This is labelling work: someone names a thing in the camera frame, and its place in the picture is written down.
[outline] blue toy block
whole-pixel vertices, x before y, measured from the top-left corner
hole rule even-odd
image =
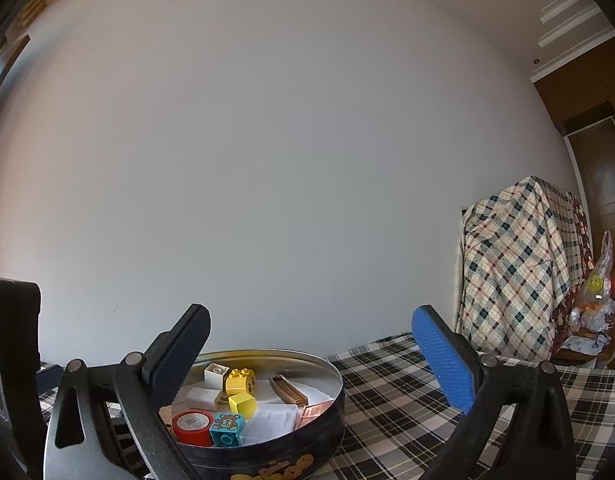
[[[236,413],[217,413],[214,423],[209,428],[216,447],[241,446],[241,431],[245,427],[245,418]]]

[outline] toy block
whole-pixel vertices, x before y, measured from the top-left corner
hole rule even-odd
[[[229,368],[216,363],[210,364],[205,368],[205,387],[212,390],[223,390],[225,376],[228,375]]]
[[[229,409],[232,413],[240,413],[245,418],[250,418],[256,411],[256,399],[247,392],[230,396]]]
[[[225,393],[228,397],[236,394],[254,393],[254,371],[248,368],[234,369],[225,379]]]
[[[217,411],[218,400],[221,390],[208,390],[207,388],[192,388],[186,398],[190,408],[195,410],[207,410],[208,412]]]
[[[209,434],[216,447],[238,447],[241,446],[240,437],[244,427],[245,419],[239,413],[217,413]]]
[[[174,397],[172,404],[180,404],[181,402],[185,402],[185,399],[187,398],[187,394],[190,393],[190,390],[193,387],[194,387],[193,384],[184,384],[183,386],[181,386],[180,389],[178,390],[178,393],[176,394],[176,397]]]

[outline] black metal bracket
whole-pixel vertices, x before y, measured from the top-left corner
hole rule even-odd
[[[154,480],[198,479],[155,407],[173,399],[207,340],[209,325],[207,309],[192,305],[146,354],[131,352],[117,365],[95,368],[71,361],[49,423],[45,478],[129,480],[148,470]],[[107,402],[120,404],[121,426],[131,435],[139,462],[127,459]]]
[[[483,382],[465,418],[422,480],[466,479],[491,436],[503,406],[516,404],[503,446],[483,480],[574,480],[574,437],[555,366],[505,366],[479,359]]]

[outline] black and white checkered bedsheet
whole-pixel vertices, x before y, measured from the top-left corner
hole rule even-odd
[[[49,368],[50,366],[52,365],[49,363],[46,363],[44,361],[40,362],[41,370]],[[58,388],[54,388],[53,390],[49,390],[48,392],[45,392],[44,394],[38,396],[38,400],[40,401],[40,409],[43,413],[43,420],[46,424],[49,424],[49,417],[52,416],[52,408],[54,407],[54,401],[56,400],[57,391]],[[108,402],[108,410],[110,410],[111,416],[120,415],[120,406],[118,404]]]
[[[354,348],[330,361],[345,381],[347,432],[332,460],[314,478],[418,478],[462,415],[451,408],[411,334]],[[516,364],[506,360],[506,364]],[[591,478],[615,446],[615,370],[557,367],[574,430],[577,480]],[[53,392],[41,398],[49,419]],[[117,407],[111,407],[118,413]],[[504,408],[471,478],[492,464],[512,409]]]

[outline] plaid blanket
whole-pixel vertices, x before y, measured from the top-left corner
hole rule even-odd
[[[531,362],[551,357],[556,328],[566,326],[553,312],[588,271],[576,203],[529,176],[466,211],[455,331],[474,348]]]
[[[565,340],[572,335],[572,331],[568,325],[568,318],[576,295],[588,276],[594,268],[594,261],[591,257],[590,235],[588,235],[587,218],[583,211],[583,206],[576,197],[572,197],[572,206],[574,207],[574,223],[579,239],[580,255],[582,258],[582,275],[573,273],[570,270],[570,276],[574,279],[570,283],[570,290],[563,301],[552,311],[552,322],[556,325],[556,335],[552,342],[552,356],[561,349]],[[577,257],[578,253],[572,255],[572,258]]]
[[[332,356],[343,375],[347,431],[317,480],[418,478],[462,415],[451,408],[411,334]],[[517,360],[504,360],[516,364]],[[615,446],[615,370],[557,367],[574,430],[577,480],[593,476]],[[54,395],[42,399],[47,419]],[[111,406],[115,415],[118,405]],[[506,408],[471,478],[494,461],[512,410]]]

